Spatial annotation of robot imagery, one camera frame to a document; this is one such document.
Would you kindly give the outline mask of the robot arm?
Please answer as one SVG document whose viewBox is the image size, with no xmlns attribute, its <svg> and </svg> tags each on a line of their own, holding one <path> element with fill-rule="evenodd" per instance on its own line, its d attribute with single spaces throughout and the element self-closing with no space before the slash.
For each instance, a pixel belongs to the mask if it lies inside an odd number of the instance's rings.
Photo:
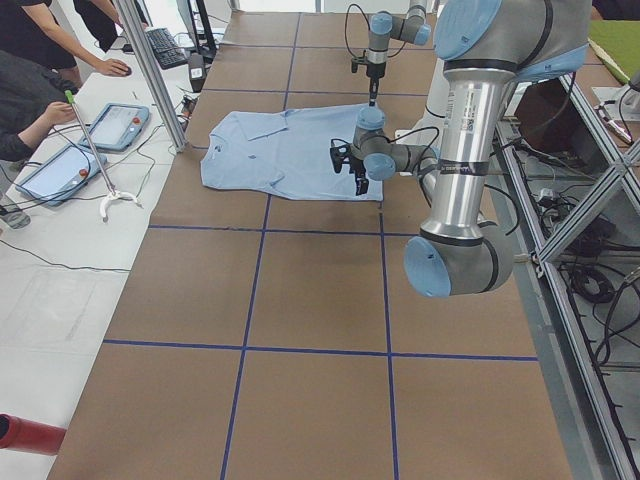
<svg viewBox="0 0 640 480">
<path fill-rule="evenodd" d="M 587 1 L 449 1 L 429 25 L 425 3 L 414 1 L 405 17 L 371 18 L 364 57 L 371 93 L 394 39 L 432 42 L 447 82 L 438 147 L 396 144 L 384 133 L 384 113 L 370 103 L 345 154 L 332 159 L 349 167 L 358 193 L 399 172 L 417 178 L 430 212 L 406 245 L 404 268 L 419 294 L 483 293 L 510 276 L 506 235 L 480 211 L 494 130 L 510 87 L 583 65 L 590 12 Z"/>
<path fill-rule="evenodd" d="M 366 75 L 369 78 L 369 105 L 375 106 L 380 79 L 385 76 L 391 39 L 413 45 L 425 45 L 431 35 L 427 23 L 427 2 L 409 2 L 404 17 L 381 11 L 371 17 L 369 23 L 369 44 L 365 54 Z"/>
</svg>

